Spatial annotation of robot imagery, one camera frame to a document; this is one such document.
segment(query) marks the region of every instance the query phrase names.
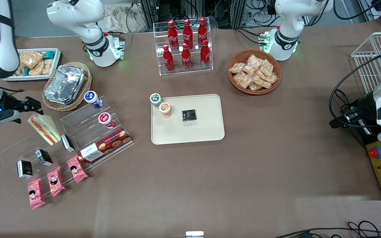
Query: pink wrapper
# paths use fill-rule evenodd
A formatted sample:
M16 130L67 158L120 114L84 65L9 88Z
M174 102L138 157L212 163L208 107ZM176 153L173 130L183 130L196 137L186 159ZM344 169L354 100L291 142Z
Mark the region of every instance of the pink wrapper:
M85 174L85 171L83 171L82 165L80 164L79 157L77 155L69 159L67 161L67 165L70 168L71 173L73 174L73 177L77 183L88 176Z
M47 174L48 183L50 184L50 191L53 196L56 196L62 190L65 190L63 182L61 180L61 171L60 167L54 169L53 171Z
M42 180L36 179L27 184L29 190L29 202L32 209L38 208L45 204L44 191L42 190Z

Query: coca-cola bottle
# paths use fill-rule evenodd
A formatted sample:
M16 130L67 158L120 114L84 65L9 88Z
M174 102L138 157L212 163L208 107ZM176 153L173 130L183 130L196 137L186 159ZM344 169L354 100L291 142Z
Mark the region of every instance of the coca-cola bottle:
M183 51L182 51L183 70L188 71L192 67L191 53L188 50L188 44L183 43L182 46L183 46Z
M208 68L210 65L210 48L208 48L208 41L202 41L201 48L201 67Z
M192 29L190 27L191 20L188 18L185 19L185 28L183 29L183 42L185 42L189 49L193 49L193 36L192 36Z
M170 43L171 51L179 51L179 40L177 39L177 30L174 28L174 21L168 21L168 42Z
M202 42L207 39L207 27L205 26L205 18L199 19L199 28L198 28L198 47L202 47Z
M164 53L163 53L164 64L167 69L167 72L171 73L174 71L173 55L171 54L170 51L168 51L168 45L164 45L163 48L164 48Z

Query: brown tablecloth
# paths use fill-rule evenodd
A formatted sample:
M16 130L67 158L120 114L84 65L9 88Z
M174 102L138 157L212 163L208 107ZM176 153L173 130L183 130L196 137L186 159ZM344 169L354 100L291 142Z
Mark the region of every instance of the brown tablecloth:
M117 107L135 145L94 169L45 207L31 210L27 188L0 158L0 237L274 237L369 219L381 229L381 194L363 148L345 129L328 126L328 98L354 68L351 52L381 21L306 27L291 59L280 62L279 86L264 96L241 93L227 64L256 47L233 30L214 30L214 70L160 77L151 33L135 34L124 60L91 62L77 37L19 38L18 48L56 47L63 63L85 63L92 89ZM41 100L44 82L1 83ZM363 95L359 78L342 86ZM151 143L148 97L218 94L221 141ZM50 110L59 119L67 113ZM0 127L0 151L35 133L26 122Z

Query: woven bread basket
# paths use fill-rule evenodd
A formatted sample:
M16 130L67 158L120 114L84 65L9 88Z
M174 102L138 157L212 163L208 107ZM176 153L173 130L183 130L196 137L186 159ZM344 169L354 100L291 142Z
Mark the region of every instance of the woven bread basket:
M263 89L260 89L260 90L257 90L257 91L251 91L251 90L242 88L241 86L239 86L236 83L236 81L234 81L234 79L233 79L233 75L234 74L232 74L229 71L229 69L235 63L246 63L246 61L249 59L249 56L251 54L254 54L259 59L267 59L274 66L273 73L277 76L277 81L272 84L271 88L269 88L269 89L263 88ZM280 79L281 79L280 65L278 64L277 60L275 60L275 58L272 57L270 54L267 54L266 52L264 52L262 50L257 50L257 49L242 50L242 51L239 51L238 53L236 53L234 56L232 56L232 58L229 61L229 66L227 68L227 74L229 75L230 82L237 89L239 89L242 92L248 93L250 95L263 95L263 94L266 94L268 92L271 92L273 89L275 89L277 87L277 85L278 85L278 83L280 82Z
M85 80L83 81L82 88L80 89L80 92L78 93L76 100L72 104L66 105L66 104L56 103L53 101L48 101L47 98L45 97L45 89L47 89L47 87L51 84L57 71L53 75L51 75L51 78L48 80L47 84L44 87L44 91L42 92L42 99L44 100L45 105L47 105L49 108L52 108L54 110L69 111L69 110L75 109L81 104L83 100L83 96L85 96L85 93L91 89L92 76L91 76L91 73L89 72L89 68L86 65L79 62L69 62L69 63L66 63L66 65L75 66L75 67L84 69L87 73L87 76L85 77Z

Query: white device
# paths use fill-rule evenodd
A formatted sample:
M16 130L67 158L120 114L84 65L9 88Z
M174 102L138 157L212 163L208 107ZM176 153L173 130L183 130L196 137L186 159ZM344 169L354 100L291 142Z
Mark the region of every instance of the white device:
M104 5L99 0L59 0L48 4L47 15L52 23L82 39L97 66L108 67L121 59L120 40L105 36L96 24L105 16Z
M334 0L276 0L275 11L281 16L280 28L272 29L270 54L279 61L290 58L304 28L302 16L329 12Z

